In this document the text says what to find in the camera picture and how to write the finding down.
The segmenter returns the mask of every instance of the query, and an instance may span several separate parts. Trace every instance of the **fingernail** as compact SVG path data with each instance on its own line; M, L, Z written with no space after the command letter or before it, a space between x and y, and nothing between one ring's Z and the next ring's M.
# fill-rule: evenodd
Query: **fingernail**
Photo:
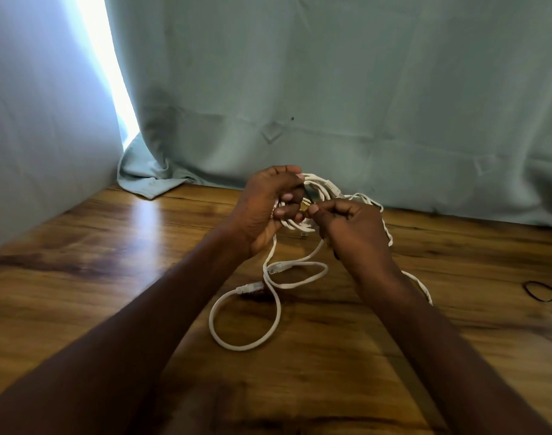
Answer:
M309 214L314 215L320 208L317 205L309 206Z

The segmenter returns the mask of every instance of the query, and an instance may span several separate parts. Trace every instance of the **fabric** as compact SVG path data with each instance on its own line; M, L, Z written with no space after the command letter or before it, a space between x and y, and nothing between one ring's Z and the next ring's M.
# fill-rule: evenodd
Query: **fabric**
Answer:
M0 245L115 181L117 114L73 0L0 0Z
M552 226L552 0L106 0L120 185L295 163L384 205Z

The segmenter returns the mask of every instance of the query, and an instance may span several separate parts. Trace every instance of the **dark skin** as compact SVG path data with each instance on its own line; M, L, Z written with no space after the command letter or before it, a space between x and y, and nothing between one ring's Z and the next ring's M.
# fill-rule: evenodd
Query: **dark skin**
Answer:
M253 175L229 218L180 263L119 313L4 391L0 434L124 433L224 281L268 244L281 227L278 218L303 218L298 173L299 167L289 165ZM288 204L271 219L279 197ZM454 433L552 434L552 427L400 273L376 208L332 200L310 206L307 215L334 247L355 279L357 293L400 346ZM195 429L179 423L173 433Z

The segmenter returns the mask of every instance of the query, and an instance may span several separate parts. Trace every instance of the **human hand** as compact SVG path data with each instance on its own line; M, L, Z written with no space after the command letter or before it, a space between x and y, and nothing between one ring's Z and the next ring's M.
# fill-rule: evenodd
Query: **human hand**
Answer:
M304 197L301 172L299 166L271 166L248 180L236 207L226 220L229 229L245 239L248 256L256 255L268 244L282 227L280 219L293 219L299 223L304 218L300 212ZM287 205L274 209L278 198Z
M307 213L358 284L375 272L399 272L377 207L335 198L310 205Z

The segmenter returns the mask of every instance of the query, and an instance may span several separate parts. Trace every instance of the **wood grain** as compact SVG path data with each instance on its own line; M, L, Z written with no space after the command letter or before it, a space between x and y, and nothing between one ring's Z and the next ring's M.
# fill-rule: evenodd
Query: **wood grain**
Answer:
M184 185L155 201L117 186L0 249L0 392L115 313L231 211L238 192ZM527 401L552 422L552 305L520 283L552 284L552 229L387 210L400 266ZM308 254L317 237L279 234L276 259ZM258 281L265 253L220 294ZM207 329L211 304L179 345L134 423L157 433L186 389L224 381L234 392L226 425L238 433L446 432L425 389L342 266L282 293L282 320L258 349L234 353ZM298 280L303 270L278 275ZM231 299L216 330L234 344L262 336L271 297Z

